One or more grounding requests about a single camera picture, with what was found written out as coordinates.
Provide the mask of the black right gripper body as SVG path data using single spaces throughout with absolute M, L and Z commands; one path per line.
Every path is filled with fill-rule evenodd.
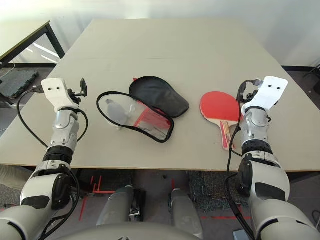
M 253 98 L 257 95 L 258 90 L 254 90 L 252 93 L 248 93 L 246 98 L 243 99 L 244 102 L 251 102 Z

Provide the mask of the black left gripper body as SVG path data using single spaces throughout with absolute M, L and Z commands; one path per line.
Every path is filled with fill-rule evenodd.
M 84 91 L 73 92 L 73 90 L 70 89 L 70 88 L 67 90 L 67 93 L 68 93 L 68 96 L 71 98 L 71 100 L 77 105 L 79 105 L 80 102 L 81 102 L 80 97 L 84 97 L 85 96 L 85 92 Z

